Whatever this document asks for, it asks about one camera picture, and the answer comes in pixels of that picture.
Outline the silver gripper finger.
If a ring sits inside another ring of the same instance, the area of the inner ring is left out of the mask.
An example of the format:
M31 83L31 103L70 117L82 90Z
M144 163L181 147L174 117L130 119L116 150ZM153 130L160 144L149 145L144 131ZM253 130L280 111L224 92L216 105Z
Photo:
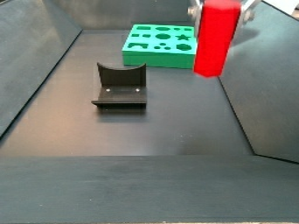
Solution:
M190 6L188 7L188 15L193 21L193 36L198 36L200 21L201 21L201 8L202 0L190 0Z
M261 2L261 0L244 0L241 2L240 7L240 15L238 15L238 25L244 25L248 21L252 21L254 18L254 12L253 9L256 8L257 4Z

